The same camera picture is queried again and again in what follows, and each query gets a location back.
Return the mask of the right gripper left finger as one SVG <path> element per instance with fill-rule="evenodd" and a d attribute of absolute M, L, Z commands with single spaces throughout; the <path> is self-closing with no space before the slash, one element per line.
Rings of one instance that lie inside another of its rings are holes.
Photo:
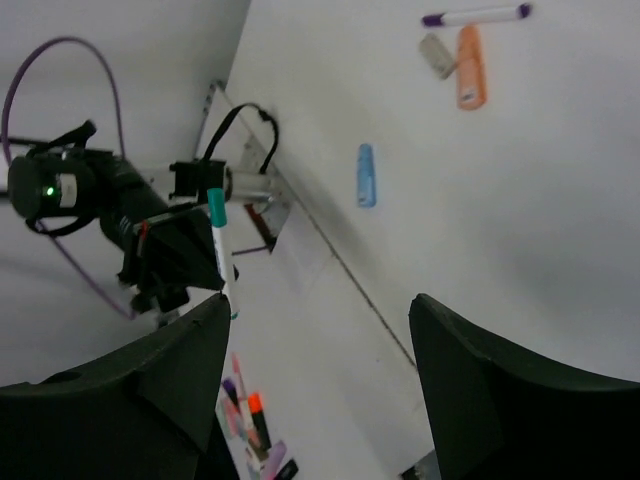
<path fill-rule="evenodd" d="M 234 478 L 216 417 L 230 326 L 215 294 L 89 363 L 2 387 L 2 478 Z"/>

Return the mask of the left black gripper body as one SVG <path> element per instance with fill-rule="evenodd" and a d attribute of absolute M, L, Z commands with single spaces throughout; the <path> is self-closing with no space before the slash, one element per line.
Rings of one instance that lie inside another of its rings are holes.
<path fill-rule="evenodd" d="M 124 254 L 117 277 L 122 286 L 135 289 L 130 300 L 132 313 L 156 310 L 166 314 L 185 305 L 190 299 L 187 287 L 175 280 L 174 265 L 162 258 L 161 243 L 152 235 L 151 223 L 144 220 L 134 225 L 122 219 L 117 232 Z"/>

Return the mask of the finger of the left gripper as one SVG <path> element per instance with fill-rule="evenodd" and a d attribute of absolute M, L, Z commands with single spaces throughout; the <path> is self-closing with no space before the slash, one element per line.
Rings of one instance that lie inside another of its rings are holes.
<path fill-rule="evenodd" d="M 210 219 L 202 208 L 171 208 L 146 220 L 161 243 L 162 258 L 174 265 L 177 282 L 213 291 L 223 288 Z"/>

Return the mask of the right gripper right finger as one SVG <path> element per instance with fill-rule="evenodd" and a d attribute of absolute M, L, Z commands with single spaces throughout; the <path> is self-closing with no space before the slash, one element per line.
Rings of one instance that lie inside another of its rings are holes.
<path fill-rule="evenodd" d="M 638 478 L 638 383 L 542 356 L 426 294 L 409 324 L 442 478 Z"/>

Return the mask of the green capped white marker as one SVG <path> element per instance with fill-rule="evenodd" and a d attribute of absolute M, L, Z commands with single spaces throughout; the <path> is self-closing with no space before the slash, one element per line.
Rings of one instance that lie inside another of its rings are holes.
<path fill-rule="evenodd" d="M 222 293 L 228 299 L 231 319 L 234 320 L 239 314 L 239 302 L 235 292 L 236 276 L 230 250 L 224 190 L 221 188 L 208 189 L 207 200 L 218 270 L 224 281 Z"/>

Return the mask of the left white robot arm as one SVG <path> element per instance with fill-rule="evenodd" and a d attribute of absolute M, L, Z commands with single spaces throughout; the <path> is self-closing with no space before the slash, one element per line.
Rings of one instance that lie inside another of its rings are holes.
<path fill-rule="evenodd" d="M 212 157 L 240 111 L 225 116 L 203 158 L 170 165 L 174 190 L 167 199 L 128 160 L 87 148 L 96 131 L 87 121 L 11 161 L 9 201 L 31 231 L 52 240 L 99 222 L 124 254 L 120 283 L 138 290 L 132 312 L 172 312 L 188 303 L 189 289 L 219 291 L 226 283 L 204 210 L 208 191 L 219 188 L 223 200 L 242 203 L 275 197 L 276 180 L 265 166 L 247 172 Z"/>

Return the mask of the stationery reference picture sheet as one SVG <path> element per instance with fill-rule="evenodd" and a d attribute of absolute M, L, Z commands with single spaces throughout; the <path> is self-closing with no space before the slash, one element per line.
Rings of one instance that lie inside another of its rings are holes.
<path fill-rule="evenodd" d="M 300 479 L 297 461 L 269 426 L 260 392 L 245 382 L 240 358 L 232 352 L 227 363 L 216 415 L 238 477 Z"/>

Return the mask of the blue highlighter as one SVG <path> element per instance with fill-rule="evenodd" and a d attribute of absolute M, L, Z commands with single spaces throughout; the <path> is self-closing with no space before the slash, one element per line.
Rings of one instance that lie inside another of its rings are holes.
<path fill-rule="evenodd" d="M 357 201 L 360 208 L 372 208 L 376 205 L 376 175 L 374 151 L 370 144 L 361 144 L 357 158 Z"/>

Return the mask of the grey eraser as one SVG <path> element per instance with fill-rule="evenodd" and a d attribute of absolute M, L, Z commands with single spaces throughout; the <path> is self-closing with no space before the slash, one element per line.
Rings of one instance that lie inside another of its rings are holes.
<path fill-rule="evenodd" d="M 421 40 L 419 52 L 440 80 L 449 78 L 456 69 L 453 55 L 434 33 L 426 34 Z"/>

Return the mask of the orange highlighter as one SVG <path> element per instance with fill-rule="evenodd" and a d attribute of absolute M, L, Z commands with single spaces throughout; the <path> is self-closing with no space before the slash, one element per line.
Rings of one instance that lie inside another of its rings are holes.
<path fill-rule="evenodd" d="M 476 25 L 460 30 L 456 63 L 457 105 L 465 111 L 479 109 L 486 103 L 488 91 L 482 42 Z"/>

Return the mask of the purple capped white marker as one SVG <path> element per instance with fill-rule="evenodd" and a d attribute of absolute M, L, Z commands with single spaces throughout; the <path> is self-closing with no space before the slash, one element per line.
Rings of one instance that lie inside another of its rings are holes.
<path fill-rule="evenodd" d="M 421 18 L 421 24 L 426 28 L 440 28 L 517 21 L 528 18 L 532 12 L 533 4 L 525 2 L 516 6 L 486 7 L 429 14 Z"/>

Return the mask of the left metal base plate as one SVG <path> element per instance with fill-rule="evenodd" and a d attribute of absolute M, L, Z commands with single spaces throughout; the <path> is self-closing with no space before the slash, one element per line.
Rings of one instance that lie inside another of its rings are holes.
<path fill-rule="evenodd" d="M 242 203 L 250 220 L 269 251 L 289 217 L 294 201 L 291 188 L 278 170 L 270 165 L 264 175 L 259 173 L 267 151 L 254 137 L 244 143 L 238 166 L 231 168 L 233 192 L 231 199 Z"/>

